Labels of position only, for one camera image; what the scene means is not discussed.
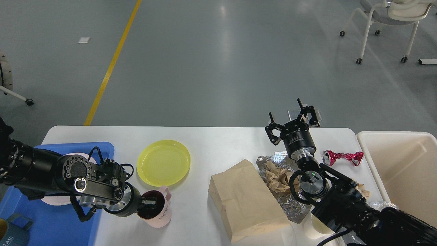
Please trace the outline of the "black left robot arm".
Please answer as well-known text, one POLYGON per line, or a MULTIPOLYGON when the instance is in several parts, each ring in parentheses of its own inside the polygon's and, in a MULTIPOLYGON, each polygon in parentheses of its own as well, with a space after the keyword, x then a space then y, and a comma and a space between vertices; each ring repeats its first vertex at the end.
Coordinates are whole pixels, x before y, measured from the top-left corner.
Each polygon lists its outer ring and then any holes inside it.
POLYGON ((65 196, 81 222, 103 209, 118 217, 158 211, 158 198, 143 197, 128 179, 130 164, 103 158, 93 147, 89 156, 61 155, 37 149, 10 137, 13 128, 0 123, 1 183, 18 188, 29 200, 65 196))

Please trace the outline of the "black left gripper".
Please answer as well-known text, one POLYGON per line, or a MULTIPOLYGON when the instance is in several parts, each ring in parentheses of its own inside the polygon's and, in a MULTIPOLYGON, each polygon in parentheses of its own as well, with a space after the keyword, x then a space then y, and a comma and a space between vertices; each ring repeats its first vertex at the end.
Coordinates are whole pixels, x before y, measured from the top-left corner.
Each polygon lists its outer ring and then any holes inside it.
POLYGON ((139 193, 138 189, 130 183, 126 183, 123 198, 118 203, 110 205, 103 210, 118 217, 128 217, 133 213, 136 213, 140 206, 157 207, 156 203, 156 199, 142 200, 142 195, 139 193))

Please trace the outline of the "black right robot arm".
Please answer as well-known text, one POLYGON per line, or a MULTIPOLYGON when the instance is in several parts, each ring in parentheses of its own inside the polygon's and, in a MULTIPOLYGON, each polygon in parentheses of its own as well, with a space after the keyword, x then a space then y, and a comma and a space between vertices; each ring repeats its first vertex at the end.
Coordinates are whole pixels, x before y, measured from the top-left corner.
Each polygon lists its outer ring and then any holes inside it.
POLYGON ((309 129, 320 126, 318 115, 314 106, 297 101, 300 112, 295 119, 278 124, 269 113, 265 131, 273 145, 284 142, 288 157, 297 164, 287 181, 293 198, 312 205, 312 215, 335 233, 319 245, 354 232, 364 246, 435 246, 435 227, 393 207, 373 209, 356 181, 331 164, 317 162, 309 129))

